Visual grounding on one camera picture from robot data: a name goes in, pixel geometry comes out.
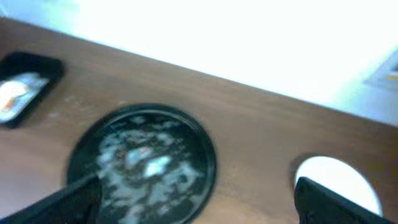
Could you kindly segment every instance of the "circular hole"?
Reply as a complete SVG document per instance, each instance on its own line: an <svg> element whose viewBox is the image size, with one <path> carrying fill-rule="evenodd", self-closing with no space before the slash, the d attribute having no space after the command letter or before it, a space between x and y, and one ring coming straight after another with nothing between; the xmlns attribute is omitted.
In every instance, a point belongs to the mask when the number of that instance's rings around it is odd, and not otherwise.
<svg viewBox="0 0 398 224"><path fill-rule="evenodd" d="M308 177L348 200L382 216L382 208L371 184L348 164L325 156L311 157L297 169L295 184Z"/></svg>

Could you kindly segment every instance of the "round container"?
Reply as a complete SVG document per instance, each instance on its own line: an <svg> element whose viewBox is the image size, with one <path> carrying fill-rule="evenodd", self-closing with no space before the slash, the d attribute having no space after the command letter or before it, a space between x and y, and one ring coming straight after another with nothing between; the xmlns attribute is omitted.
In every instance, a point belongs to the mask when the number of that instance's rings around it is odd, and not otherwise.
<svg viewBox="0 0 398 224"><path fill-rule="evenodd" d="M93 172L103 186L98 223L190 223L213 191L216 156L189 115L165 105L126 106L79 140L67 183Z"/></svg>

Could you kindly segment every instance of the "white powder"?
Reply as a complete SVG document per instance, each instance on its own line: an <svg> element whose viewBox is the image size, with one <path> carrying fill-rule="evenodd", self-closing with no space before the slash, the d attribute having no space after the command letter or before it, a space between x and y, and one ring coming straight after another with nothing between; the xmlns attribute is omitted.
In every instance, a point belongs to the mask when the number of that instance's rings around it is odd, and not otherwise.
<svg viewBox="0 0 398 224"><path fill-rule="evenodd" d="M137 119L135 122L145 122L145 119ZM179 122L167 121L161 125L161 128L170 128L179 125ZM129 210L119 220L120 224L138 224L144 212L145 204L153 206L160 203L160 207L155 211L159 216L165 215L171 209L179 206L187 195L192 193L190 187L196 179L203 177L201 172L196 171L189 162L181 162L174 170L167 170L168 165L173 161L176 153L171 150L168 156L160 156L149 160L145 164L142 173L135 173L129 177L121 175L116 169L122 165L126 170L133 170L140 161L148 159L154 155L155 150L150 147L138 147L127 149L125 140L135 143L143 143L155 138L164 146L174 143L175 139L167 133L145 132L142 130L123 131L118 134L110 134L105 137L99 145L100 155L96 158L96 163L100 166L98 172L101 180L104 180L104 186L113 189L109 195L104 196L102 207L112 207L115 209L127 207ZM116 153L125 151L123 160L117 160ZM128 184L128 180L138 180L143 176L146 180L155 175L159 175L160 181L153 184L152 187L145 182L139 188L134 188ZM171 196L176 191L180 194L178 198L171 200ZM195 208L198 205L202 195L190 196L189 200L194 203Z"/></svg>
<svg viewBox="0 0 398 224"><path fill-rule="evenodd" d="M143 116L136 116L133 118L130 118L130 121L133 122L134 124L144 124L145 123L145 118Z"/></svg>

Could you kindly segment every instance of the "wooden desk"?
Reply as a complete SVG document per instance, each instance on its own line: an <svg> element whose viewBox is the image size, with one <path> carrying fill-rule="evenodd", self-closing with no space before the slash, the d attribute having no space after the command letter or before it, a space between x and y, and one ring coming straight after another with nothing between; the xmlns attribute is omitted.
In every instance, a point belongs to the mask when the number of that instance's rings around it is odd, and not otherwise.
<svg viewBox="0 0 398 224"><path fill-rule="evenodd" d="M357 168L398 222L396 128L1 19L0 57L14 50L60 58L68 72L21 128L0 129L2 217L63 186L75 143L97 119L158 102L198 118L217 147L216 190L196 223L298 223L292 177L310 155Z"/></svg>

